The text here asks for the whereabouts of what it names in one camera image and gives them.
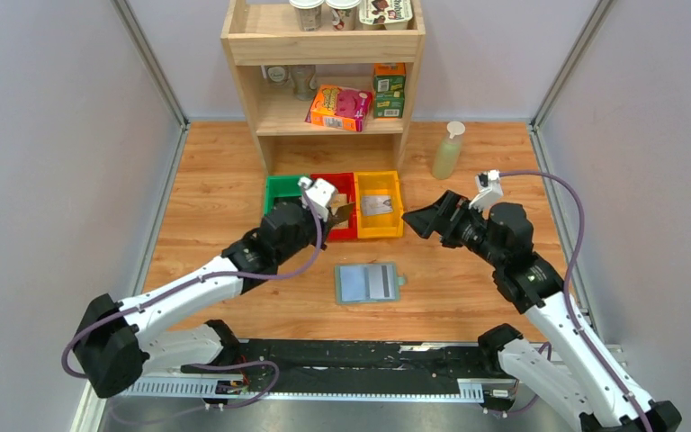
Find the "dark credit card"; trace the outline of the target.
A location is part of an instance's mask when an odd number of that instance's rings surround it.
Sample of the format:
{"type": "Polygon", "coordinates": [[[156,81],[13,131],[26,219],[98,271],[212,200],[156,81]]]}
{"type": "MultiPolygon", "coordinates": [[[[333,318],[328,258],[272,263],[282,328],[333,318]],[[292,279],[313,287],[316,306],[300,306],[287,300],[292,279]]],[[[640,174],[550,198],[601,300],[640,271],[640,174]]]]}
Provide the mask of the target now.
{"type": "Polygon", "coordinates": [[[355,203],[350,202],[341,205],[330,210],[330,216],[328,217],[328,227],[332,230],[337,225],[348,222],[350,220],[351,214],[354,211],[355,203]]]}

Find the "grey-green card holder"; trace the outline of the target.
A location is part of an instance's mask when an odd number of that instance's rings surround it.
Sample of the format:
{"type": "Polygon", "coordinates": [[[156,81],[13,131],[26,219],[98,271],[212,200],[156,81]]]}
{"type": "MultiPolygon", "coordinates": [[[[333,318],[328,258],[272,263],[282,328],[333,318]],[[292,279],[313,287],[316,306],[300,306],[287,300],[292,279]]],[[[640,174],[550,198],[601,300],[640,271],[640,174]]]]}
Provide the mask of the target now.
{"type": "Polygon", "coordinates": [[[334,275],[338,304],[397,302],[407,282],[392,262],[336,265],[334,275]]]}

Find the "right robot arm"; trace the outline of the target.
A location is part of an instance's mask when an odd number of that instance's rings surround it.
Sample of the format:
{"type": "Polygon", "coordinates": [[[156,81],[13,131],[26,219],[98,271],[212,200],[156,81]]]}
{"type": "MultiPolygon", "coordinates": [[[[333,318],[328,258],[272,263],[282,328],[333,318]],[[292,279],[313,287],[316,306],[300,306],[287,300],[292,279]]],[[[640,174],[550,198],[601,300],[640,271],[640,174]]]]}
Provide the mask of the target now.
{"type": "Polygon", "coordinates": [[[555,366],[508,324],[478,338],[483,373],[508,374],[529,387],[575,431],[675,431],[682,416],[669,400],[655,401],[592,332],[564,280],[534,251],[534,226],[522,205],[495,204],[488,214],[445,192],[402,219],[419,237],[437,234],[446,248],[465,247],[490,264],[499,293],[547,338],[562,362],[555,366]]]}

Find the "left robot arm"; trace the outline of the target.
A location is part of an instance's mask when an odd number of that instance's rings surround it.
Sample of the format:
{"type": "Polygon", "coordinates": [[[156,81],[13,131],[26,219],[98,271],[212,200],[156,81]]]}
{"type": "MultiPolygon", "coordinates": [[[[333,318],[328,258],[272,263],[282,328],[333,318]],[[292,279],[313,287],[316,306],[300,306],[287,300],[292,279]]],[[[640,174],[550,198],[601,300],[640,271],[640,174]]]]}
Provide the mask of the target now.
{"type": "Polygon", "coordinates": [[[293,272],[282,274],[279,268],[308,246],[324,249],[332,217],[330,204],[308,196],[283,202],[258,227],[190,274],[120,301],[108,293],[93,298],[64,348],[65,373],[89,381],[101,399],[120,394],[155,362],[162,351],[156,339],[172,325],[267,281],[305,272],[312,259],[293,272]]]}

